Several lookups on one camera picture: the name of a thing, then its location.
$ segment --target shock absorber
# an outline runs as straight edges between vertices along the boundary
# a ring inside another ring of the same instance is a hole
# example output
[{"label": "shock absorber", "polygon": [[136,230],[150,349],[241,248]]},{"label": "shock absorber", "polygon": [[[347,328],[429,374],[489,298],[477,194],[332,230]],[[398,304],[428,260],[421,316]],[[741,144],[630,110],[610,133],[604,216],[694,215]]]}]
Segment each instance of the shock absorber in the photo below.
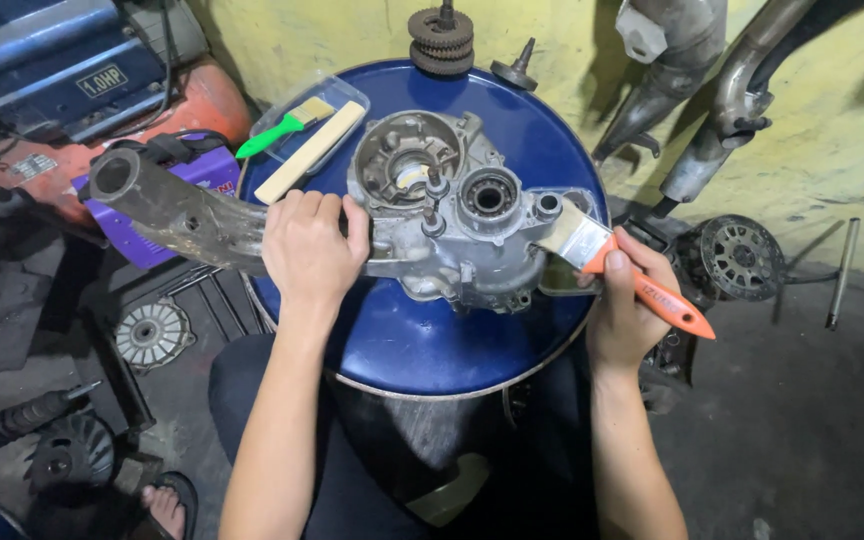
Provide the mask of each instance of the shock absorber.
[{"label": "shock absorber", "polygon": [[100,383],[101,380],[72,390],[53,390],[0,410],[0,448],[65,415],[73,400]]}]

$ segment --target clear plastic container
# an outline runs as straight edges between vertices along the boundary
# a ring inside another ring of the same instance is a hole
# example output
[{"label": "clear plastic container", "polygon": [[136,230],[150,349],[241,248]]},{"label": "clear plastic container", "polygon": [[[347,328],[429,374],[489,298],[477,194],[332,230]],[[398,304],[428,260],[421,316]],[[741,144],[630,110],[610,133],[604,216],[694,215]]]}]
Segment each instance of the clear plastic container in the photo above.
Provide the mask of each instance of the clear plastic container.
[{"label": "clear plastic container", "polygon": [[[366,94],[356,90],[348,82],[345,82],[344,80],[321,69],[308,73],[284,95],[285,97],[283,100],[272,104],[271,107],[265,111],[265,114],[262,114],[262,117],[255,122],[255,125],[248,130],[248,136],[250,138],[272,129],[282,121],[282,117],[284,117],[286,113],[292,111],[295,107],[303,104],[303,102],[313,96],[318,96],[319,99],[330,104],[336,111],[342,109],[342,106],[350,101],[354,101],[365,108],[366,115],[369,113],[370,103],[369,97],[366,96]],[[342,138],[335,143],[331,150],[309,167],[306,174],[315,174],[318,172],[319,169],[321,169],[322,166],[332,157],[332,155],[335,154],[335,151],[352,136],[353,132],[359,127],[364,118],[365,114],[363,114],[362,118],[360,118],[355,125],[349,128],[349,130],[342,135]],[[265,153],[284,163],[297,150],[299,150],[299,148],[301,148],[310,137],[322,128],[326,122],[329,122],[329,118],[317,122],[309,129],[286,134],[279,140],[271,143],[269,147],[265,149]]]},{"label": "clear plastic container", "polygon": [[[581,187],[543,187],[536,191],[555,191],[562,197],[575,203],[576,207],[585,214],[592,211],[593,195]],[[538,290],[548,296],[581,296],[587,294],[599,294],[602,292],[602,279],[595,279],[591,285],[582,288],[572,275],[575,268],[555,253],[549,255],[549,262],[545,265],[542,279],[538,283]]]}]

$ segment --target right hand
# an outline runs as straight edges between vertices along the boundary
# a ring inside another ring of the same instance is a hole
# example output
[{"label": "right hand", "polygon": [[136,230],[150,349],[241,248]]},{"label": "right hand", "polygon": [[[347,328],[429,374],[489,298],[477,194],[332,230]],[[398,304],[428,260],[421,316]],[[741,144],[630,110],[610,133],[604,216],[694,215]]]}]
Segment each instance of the right hand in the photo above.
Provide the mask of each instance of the right hand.
[{"label": "right hand", "polygon": [[661,285],[680,292],[665,255],[615,228],[619,249],[606,254],[605,289],[595,304],[585,331],[585,347],[596,374],[636,378],[642,358],[671,326],[636,299],[633,264]]},{"label": "right hand", "polygon": [[[339,214],[348,218],[348,239]],[[369,215],[352,197],[289,191],[269,207],[262,262],[282,297],[282,312],[338,313],[369,257]]]}]

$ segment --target welding machine label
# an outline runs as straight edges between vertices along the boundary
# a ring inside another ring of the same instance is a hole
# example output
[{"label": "welding machine label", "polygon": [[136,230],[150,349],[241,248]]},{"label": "welding machine label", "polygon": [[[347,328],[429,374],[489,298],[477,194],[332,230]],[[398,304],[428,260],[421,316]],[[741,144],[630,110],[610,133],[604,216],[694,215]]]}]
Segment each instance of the welding machine label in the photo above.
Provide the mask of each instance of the welding machine label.
[{"label": "welding machine label", "polygon": [[76,85],[88,97],[98,97],[125,85],[128,81],[125,74],[119,70],[119,66],[110,63],[95,73],[76,80]]}]

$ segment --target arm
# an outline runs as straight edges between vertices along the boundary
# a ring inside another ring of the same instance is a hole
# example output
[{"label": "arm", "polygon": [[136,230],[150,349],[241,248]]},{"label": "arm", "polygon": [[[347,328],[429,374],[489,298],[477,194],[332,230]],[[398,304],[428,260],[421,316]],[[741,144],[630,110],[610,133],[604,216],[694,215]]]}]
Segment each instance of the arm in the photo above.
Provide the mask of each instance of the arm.
[{"label": "arm", "polygon": [[606,287],[588,323],[592,378],[592,465],[603,538],[688,540],[686,520],[659,461],[639,390],[642,357],[670,326],[636,301],[632,264],[669,289],[679,284],[668,260],[615,230]]},{"label": "arm", "polygon": [[[348,240],[338,227],[342,208]],[[369,215],[348,195],[293,190],[269,208],[262,259],[282,297],[278,331],[228,481],[220,540],[302,534],[326,341],[368,256]]]}]

